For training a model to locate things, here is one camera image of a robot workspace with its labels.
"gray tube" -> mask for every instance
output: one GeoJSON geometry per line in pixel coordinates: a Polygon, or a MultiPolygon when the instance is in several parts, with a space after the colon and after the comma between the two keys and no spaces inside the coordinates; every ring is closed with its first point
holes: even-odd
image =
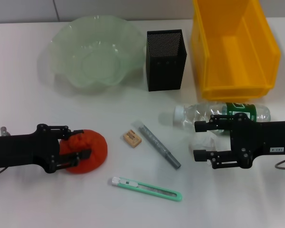
{"type": "Polygon", "coordinates": [[[171,154],[171,152],[155,137],[155,135],[145,126],[138,128],[140,133],[153,145],[153,147],[175,168],[178,169],[181,164],[171,154]]]}

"green bottle label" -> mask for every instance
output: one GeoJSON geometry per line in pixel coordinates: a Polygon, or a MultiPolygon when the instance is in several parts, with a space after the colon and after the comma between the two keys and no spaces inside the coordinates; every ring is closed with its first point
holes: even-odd
{"type": "Polygon", "coordinates": [[[257,121],[257,110],[253,104],[226,103],[227,115],[245,113],[250,120],[257,121]]]}

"red cloth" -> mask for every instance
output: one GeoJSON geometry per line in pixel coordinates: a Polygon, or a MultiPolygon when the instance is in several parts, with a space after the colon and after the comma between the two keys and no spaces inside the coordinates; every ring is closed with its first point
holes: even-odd
{"type": "Polygon", "coordinates": [[[89,159],[81,160],[76,167],[68,168],[72,173],[86,173],[98,168],[104,163],[107,154],[108,146],[105,138],[92,130],[84,130],[82,134],[76,134],[71,136],[68,140],[60,141],[60,153],[67,154],[71,152],[77,152],[81,150],[91,149],[92,153],[89,159]]]}

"bottle cap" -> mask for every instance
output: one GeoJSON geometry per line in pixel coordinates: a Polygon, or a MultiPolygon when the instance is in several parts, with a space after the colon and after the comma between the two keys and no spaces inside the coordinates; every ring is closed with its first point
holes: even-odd
{"type": "Polygon", "coordinates": [[[173,115],[173,126],[181,127],[185,120],[185,107],[181,105],[175,106],[173,115]]]}

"green utility knife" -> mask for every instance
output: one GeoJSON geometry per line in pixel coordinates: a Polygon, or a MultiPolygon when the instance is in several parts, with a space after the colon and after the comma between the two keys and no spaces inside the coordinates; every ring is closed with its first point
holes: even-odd
{"type": "Polygon", "coordinates": [[[163,189],[160,187],[156,187],[150,184],[141,183],[135,180],[130,180],[126,178],[118,178],[113,177],[112,178],[112,185],[122,187],[125,189],[130,189],[133,191],[139,191],[142,193],[146,193],[153,196],[162,197],[168,200],[173,201],[181,201],[182,195],[177,191],[172,191],[168,189],[163,189]]]}

